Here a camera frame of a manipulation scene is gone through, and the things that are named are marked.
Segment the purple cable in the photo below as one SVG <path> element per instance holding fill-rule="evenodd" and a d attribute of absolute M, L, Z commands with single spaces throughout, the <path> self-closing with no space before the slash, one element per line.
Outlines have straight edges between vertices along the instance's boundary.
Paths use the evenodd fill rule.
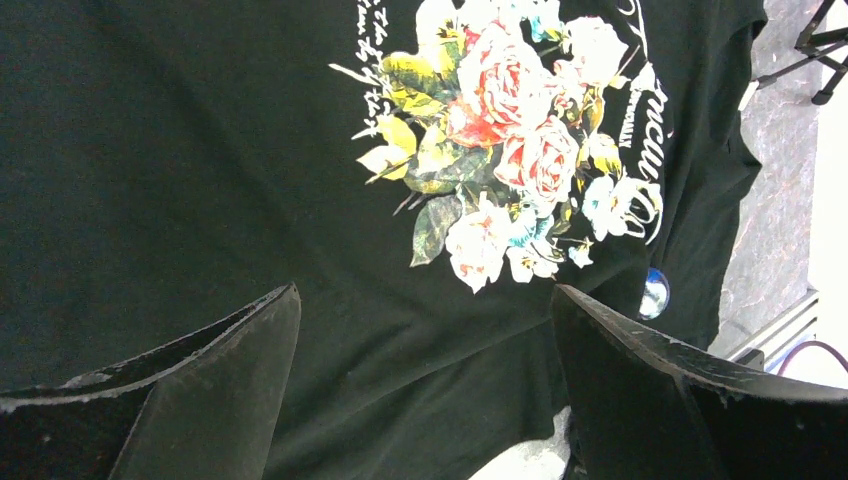
<path fill-rule="evenodd" d="M 783 365 L 780 366 L 780 370 L 777 371 L 777 374 L 782 377 L 783 374 L 786 373 L 786 368 L 789 367 L 789 362 L 791 362 L 792 359 L 795 358 L 795 355 L 797 355 L 799 352 L 801 352 L 801 350 L 804 350 L 807 347 L 819 347 L 827 350 L 828 353 L 833 355 L 833 357 L 836 358 L 836 360 L 838 360 L 839 363 L 842 364 L 842 368 L 844 368 L 845 372 L 848 373 L 848 360 L 846 360 L 841 353 L 839 353 L 835 348 L 831 347 L 830 345 L 824 342 L 820 342 L 818 340 L 810 340 L 798 344 L 795 348 L 792 349 L 791 352 L 789 352 L 789 355 L 786 356 L 786 360 L 783 361 Z"/>

